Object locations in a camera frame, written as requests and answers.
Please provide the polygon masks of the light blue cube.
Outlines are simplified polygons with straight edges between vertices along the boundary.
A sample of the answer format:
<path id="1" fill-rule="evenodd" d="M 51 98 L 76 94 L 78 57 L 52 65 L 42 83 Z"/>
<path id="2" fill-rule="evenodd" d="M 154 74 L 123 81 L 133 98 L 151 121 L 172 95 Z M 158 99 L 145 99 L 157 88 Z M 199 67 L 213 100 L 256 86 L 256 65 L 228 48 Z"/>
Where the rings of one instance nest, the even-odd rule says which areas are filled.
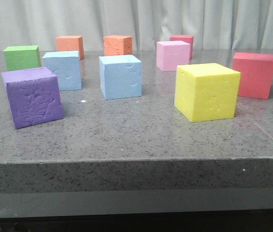
<path id="1" fill-rule="evenodd" d="M 59 90 L 82 89 L 78 51 L 47 52 L 43 64 L 57 76 Z"/>
<path id="2" fill-rule="evenodd" d="M 142 95 L 142 62 L 133 55 L 99 57 L 100 87 L 106 100 Z"/>

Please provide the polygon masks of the pink foam cube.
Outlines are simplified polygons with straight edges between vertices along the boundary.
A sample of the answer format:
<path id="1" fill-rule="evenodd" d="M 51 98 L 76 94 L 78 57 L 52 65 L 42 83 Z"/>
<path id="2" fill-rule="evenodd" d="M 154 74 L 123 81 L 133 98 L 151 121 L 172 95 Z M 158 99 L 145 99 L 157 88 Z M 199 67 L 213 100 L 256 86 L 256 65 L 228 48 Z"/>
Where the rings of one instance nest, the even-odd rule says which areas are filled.
<path id="1" fill-rule="evenodd" d="M 175 71 L 178 65 L 189 64 L 191 45 L 184 41 L 156 43 L 156 66 L 163 72 Z"/>

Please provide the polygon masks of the dented orange foam cube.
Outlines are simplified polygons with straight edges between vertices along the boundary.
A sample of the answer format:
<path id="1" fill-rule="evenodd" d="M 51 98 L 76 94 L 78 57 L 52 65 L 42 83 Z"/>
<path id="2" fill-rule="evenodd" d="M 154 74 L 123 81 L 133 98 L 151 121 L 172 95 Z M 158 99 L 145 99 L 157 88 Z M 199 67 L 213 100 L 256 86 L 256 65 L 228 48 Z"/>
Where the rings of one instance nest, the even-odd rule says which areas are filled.
<path id="1" fill-rule="evenodd" d="M 133 53 L 133 38 L 132 36 L 124 35 L 109 35 L 104 36 L 104 55 L 131 55 Z"/>

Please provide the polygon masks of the yellow foam cube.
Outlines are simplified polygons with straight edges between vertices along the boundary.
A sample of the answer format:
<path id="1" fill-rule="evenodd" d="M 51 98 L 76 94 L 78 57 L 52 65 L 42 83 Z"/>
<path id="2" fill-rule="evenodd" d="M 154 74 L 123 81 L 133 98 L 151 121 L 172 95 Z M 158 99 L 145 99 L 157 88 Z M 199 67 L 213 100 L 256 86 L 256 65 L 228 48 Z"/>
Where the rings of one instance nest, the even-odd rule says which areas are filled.
<path id="1" fill-rule="evenodd" d="M 191 122 L 233 118 L 240 77 L 217 63 L 179 65 L 174 105 Z"/>

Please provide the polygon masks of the small far red cube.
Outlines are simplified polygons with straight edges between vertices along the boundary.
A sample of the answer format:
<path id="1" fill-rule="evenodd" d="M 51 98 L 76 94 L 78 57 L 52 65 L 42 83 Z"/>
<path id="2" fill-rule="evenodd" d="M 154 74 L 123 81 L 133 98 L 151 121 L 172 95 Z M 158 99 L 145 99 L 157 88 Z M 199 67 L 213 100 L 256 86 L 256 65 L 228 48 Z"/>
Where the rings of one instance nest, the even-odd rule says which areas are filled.
<path id="1" fill-rule="evenodd" d="M 194 35 L 172 35 L 170 37 L 170 40 L 171 41 L 183 41 L 183 42 L 190 44 L 189 60 L 192 59 Z"/>

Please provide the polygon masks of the purple foam cube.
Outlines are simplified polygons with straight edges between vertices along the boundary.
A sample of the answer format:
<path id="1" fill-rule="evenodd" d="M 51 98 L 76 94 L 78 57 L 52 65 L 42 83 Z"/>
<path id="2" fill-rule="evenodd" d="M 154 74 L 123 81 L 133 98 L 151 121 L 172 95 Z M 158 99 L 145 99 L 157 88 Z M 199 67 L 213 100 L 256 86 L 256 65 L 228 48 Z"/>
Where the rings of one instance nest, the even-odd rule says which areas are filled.
<path id="1" fill-rule="evenodd" d="M 1 75 L 16 129 L 64 118 L 58 78 L 47 67 Z"/>

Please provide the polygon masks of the smooth orange foam cube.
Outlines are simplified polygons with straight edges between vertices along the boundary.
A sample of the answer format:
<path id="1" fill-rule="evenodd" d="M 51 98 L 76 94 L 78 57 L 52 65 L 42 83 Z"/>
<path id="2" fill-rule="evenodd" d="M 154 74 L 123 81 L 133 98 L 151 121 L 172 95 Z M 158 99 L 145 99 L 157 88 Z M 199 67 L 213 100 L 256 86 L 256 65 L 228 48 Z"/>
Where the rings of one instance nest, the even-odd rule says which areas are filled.
<path id="1" fill-rule="evenodd" d="M 59 36 L 55 38 L 57 51 L 78 51 L 79 59 L 84 58 L 82 36 Z"/>

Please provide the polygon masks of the grey pleated curtain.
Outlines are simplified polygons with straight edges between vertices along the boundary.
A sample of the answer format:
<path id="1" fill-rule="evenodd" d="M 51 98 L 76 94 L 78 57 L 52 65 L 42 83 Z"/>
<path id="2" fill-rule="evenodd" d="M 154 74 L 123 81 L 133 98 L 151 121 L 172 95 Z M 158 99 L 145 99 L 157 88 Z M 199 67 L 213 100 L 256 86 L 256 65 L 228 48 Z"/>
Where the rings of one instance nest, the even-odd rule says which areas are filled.
<path id="1" fill-rule="evenodd" d="M 62 35 L 81 35 L 89 51 L 106 35 L 154 50 L 174 34 L 193 35 L 195 49 L 273 49 L 273 0 L 0 0 L 0 51 L 54 50 Z"/>

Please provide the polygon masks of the green foam cube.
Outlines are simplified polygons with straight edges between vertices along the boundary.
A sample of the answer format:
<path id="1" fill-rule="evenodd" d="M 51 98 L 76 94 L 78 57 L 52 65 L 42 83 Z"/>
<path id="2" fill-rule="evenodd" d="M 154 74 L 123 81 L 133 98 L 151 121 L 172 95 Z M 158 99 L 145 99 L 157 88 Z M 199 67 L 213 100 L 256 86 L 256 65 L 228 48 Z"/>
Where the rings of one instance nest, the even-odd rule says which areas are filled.
<path id="1" fill-rule="evenodd" d="M 7 71 L 41 67 L 39 46 L 9 46 L 3 50 Z"/>

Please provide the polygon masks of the large red foam cube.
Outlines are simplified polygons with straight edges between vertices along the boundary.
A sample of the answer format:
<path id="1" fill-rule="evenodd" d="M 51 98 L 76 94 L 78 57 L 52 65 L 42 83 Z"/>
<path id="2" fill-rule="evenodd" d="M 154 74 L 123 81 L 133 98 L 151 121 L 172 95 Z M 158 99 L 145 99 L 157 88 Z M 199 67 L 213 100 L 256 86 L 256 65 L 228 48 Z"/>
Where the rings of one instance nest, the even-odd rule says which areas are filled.
<path id="1" fill-rule="evenodd" d="M 232 68 L 241 73 L 239 96 L 269 98 L 273 82 L 273 54 L 236 52 Z"/>

